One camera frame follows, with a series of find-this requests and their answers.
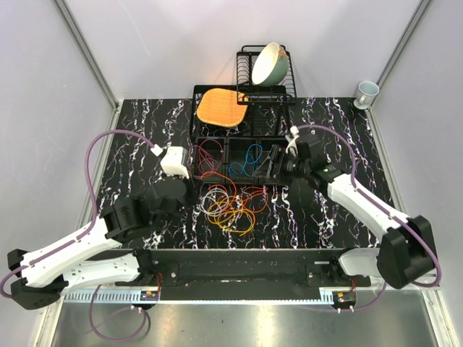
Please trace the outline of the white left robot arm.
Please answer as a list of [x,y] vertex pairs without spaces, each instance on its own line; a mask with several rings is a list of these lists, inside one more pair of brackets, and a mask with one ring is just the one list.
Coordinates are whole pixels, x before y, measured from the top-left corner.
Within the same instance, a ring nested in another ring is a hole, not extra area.
[[53,244],[27,252],[14,249],[9,269],[17,276],[7,298],[26,310],[40,309],[70,291],[86,286],[149,286],[159,267],[146,250],[105,260],[95,256],[150,236],[197,202],[200,183],[194,178],[165,177],[141,192],[117,199],[91,222]]

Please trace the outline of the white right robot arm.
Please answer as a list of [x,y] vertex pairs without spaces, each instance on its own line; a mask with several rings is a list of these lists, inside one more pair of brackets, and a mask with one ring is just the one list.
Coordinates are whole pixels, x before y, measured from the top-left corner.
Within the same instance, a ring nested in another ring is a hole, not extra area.
[[391,207],[352,174],[329,163],[325,155],[308,150],[293,153],[273,145],[252,174],[283,185],[304,179],[375,235],[378,248],[348,250],[330,266],[328,277],[335,286],[345,286],[355,275],[364,275],[381,277],[392,288],[401,289],[437,267],[429,221],[421,215],[411,218]]

